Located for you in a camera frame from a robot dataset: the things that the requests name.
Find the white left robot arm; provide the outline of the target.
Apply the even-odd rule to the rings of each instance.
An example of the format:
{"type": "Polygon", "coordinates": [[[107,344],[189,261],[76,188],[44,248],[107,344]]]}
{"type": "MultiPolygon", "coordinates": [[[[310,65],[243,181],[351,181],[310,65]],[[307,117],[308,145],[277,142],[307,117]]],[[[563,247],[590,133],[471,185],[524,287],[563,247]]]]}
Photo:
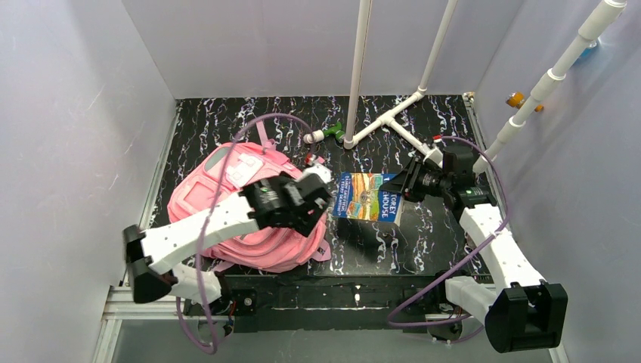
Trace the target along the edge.
{"type": "Polygon", "coordinates": [[[122,242],[134,303],[176,296],[206,306],[221,298],[218,278],[205,276],[183,260],[266,228],[290,228],[309,236],[327,210],[331,180],[331,173],[320,166],[306,169],[298,179],[287,175],[263,178],[216,202],[212,210],[160,228],[126,227],[122,242]]]}

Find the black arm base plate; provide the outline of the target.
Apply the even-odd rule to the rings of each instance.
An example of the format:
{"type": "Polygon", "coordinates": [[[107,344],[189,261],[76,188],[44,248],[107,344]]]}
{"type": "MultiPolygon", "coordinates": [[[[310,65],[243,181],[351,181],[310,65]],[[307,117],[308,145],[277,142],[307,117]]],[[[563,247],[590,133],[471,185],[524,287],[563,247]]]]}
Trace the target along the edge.
{"type": "Polygon", "coordinates": [[[430,275],[228,275],[237,332],[380,330],[387,315],[434,281],[430,275]]]}

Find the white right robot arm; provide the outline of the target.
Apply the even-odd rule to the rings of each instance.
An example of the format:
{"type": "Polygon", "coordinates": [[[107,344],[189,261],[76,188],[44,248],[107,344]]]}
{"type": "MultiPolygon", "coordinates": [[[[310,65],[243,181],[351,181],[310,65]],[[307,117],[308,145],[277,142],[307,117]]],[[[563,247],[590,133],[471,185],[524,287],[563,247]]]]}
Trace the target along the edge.
{"type": "Polygon", "coordinates": [[[442,199],[473,244],[467,258],[482,257],[494,289],[483,287],[469,275],[458,275],[465,264],[460,261],[394,309],[388,323],[406,328],[395,316],[427,293],[441,289],[451,305],[482,324],[495,351],[554,349],[562,340],[568,294],[561,284],[547,282],[519,249],[491,190],[477,185],[472,171],[475,161],[472,148],[451,145],[444,149],[440,164],[415,158],[381,188],[414,203],[426,197],[442,199]]]}

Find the blue storey house book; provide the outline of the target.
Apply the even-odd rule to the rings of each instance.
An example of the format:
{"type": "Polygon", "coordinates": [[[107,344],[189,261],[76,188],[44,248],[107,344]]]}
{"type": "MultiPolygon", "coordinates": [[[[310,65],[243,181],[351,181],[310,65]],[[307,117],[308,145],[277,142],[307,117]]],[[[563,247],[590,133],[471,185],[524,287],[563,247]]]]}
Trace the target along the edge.
{"type": "Polygon", "coordinates": [[[395,177],[389,173],[343,172],[339,177],[333,216],[400,225],[404,199],[380,187],[395,177]]]}

